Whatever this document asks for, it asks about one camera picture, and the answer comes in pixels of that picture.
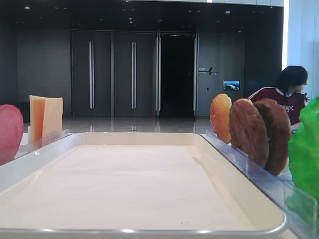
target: dark gray wall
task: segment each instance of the dark gray wall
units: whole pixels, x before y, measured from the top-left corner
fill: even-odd
[[[246,32],[244,97],[273,86],[282,69],[283,10]]]
[[[68,30],[19,30],[18,99],[29,95],[63,97],[64,116],[71,116],[71,46]]]
[[[0,22],[0,104],[17,103],[16,30]]]
[[[245,36],[235,33],[200,33],[198,66],[212,67],[218,75],[199,73],[197,116],[208,117],[211,102],[221,93],[232,101],[243,97]],[[240,81],[239,91],[224,91],[224,81]]]

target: open doorway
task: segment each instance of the open doorway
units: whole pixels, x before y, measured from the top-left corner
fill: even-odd
[[[194,34],[161,35],[160,117],[194,117]]]

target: maroon shirt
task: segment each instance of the maroon shirt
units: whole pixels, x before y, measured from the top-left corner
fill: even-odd
[[[285,99],[284,93],[282,93],[278,88],[265,87],[248,97],[248,99],[250,99],[253,103],[264,98],[277,101],[277,103],[287,111],[291,125],[300,122],[300,110],[306,106],[306,98],[304,94],[293,93]]]

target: wall sign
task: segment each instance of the wall sign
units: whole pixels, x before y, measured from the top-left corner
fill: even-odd
[[[208,75],[208,76],[217,76],[218,72],[212,71],[212,70],[213,70],[212,67],[199,67],[198,68],[199,74],[204,74],[204,75]]]

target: white tray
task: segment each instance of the white tray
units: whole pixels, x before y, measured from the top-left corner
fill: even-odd
[[[73,134],[0,167],[0,238],[277,239],[285,213],[202,136]]]

